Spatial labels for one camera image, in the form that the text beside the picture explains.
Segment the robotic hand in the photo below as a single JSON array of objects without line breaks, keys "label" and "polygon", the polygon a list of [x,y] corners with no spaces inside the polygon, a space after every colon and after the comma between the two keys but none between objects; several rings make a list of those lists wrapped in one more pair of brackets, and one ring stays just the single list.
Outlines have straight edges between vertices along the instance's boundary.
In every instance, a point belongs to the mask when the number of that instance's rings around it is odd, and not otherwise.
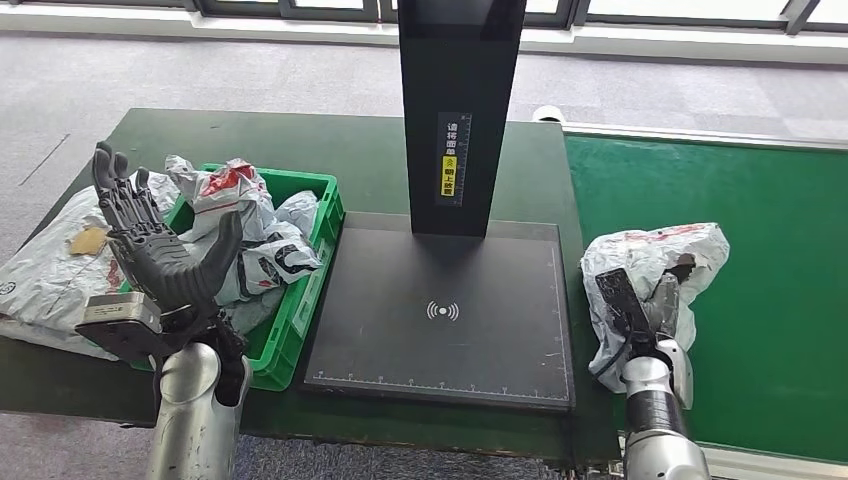
[{"label": "robotic hand", "polygon": [[220,221],[200,262],[162,220],[140,168],[98,143],[92,174],[107,240],[136,290],[91,297],[76,331],[126,361],[155,367],[158,418],[148,478],[228,479],[252,371],[244,340],[215,303],[242,240],[238,212]]},{"label": "robotic hand", "polygon": [[677,267],[666,272],[645,304],[623,269],[595,277],[615,328],[627,339],[621,352],[631,347],[622,371],[627,387],[624,476],[628,480],[710,479],[704,453],[688,438],[680,409],[692,408],[693,397],[689,357],[674,340],[680,282],[688,273]]}]

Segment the wireless charging symbol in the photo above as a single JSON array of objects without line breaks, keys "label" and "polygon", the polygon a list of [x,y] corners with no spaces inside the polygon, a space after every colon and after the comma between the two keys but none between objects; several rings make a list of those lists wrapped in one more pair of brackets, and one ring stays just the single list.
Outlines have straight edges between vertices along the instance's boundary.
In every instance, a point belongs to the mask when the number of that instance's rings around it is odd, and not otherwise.
[{"label": "wireless charging symbol", "polygon": [[427,318],[434,320],[436,317],[444,316],[455,322],[459,318],[459,305],[451,303],[447,307],[440,307],[436,302],[427,304]]}]

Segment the green plastic crate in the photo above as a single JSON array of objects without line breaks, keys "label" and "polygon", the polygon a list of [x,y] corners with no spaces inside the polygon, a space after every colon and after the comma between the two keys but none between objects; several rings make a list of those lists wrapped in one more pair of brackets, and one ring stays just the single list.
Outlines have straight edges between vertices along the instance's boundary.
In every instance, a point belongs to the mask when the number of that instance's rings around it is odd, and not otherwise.
[{"label": "green plastic crate", "polygon": [[[213,171],[220,167],[221,165],[206,164],[202,168]],[[303,190],[312,190],[319,199],[315,226],[309,241],[324,266],[289,285],[274,318],[263,321],[246,335],[245,355],[253,368],[253,382],[250,386],[279,392],[288,388],[294,375],[318,297],[333,261],[333,252],[336,250],[345,212],[336,177],[332,175],[266,168],[256,170],[265,179],[274,208]],[[182,196],[177,199],[165,223],[178,234],[191,228],[194,223],[194,211]],[[125,283],[122,290],[128,291],[129,285]],[[136,362],[132,365],[137,369],[150,370],[150,365],[146,363]]]}]

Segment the black scale platform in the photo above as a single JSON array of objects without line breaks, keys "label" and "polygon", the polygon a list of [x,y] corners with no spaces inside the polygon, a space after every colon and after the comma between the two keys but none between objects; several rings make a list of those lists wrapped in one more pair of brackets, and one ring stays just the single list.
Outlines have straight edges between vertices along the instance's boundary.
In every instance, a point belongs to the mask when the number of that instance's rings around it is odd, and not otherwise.
[{"label": "black scale platform", "polygon": [[407,216],[349,213],[304,383],[569,410],[562,272],[555,225],[492,221],[485,238],[413,235]]}]

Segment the black vertical pole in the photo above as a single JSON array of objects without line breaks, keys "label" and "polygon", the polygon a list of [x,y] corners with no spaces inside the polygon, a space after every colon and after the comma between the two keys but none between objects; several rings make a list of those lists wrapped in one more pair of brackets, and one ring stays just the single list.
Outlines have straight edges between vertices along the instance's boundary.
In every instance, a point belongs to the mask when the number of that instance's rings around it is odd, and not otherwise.
[{"label": "black vertical pole", "polygon": [[526,0],[399,0],[413,233],[483,237]]}]

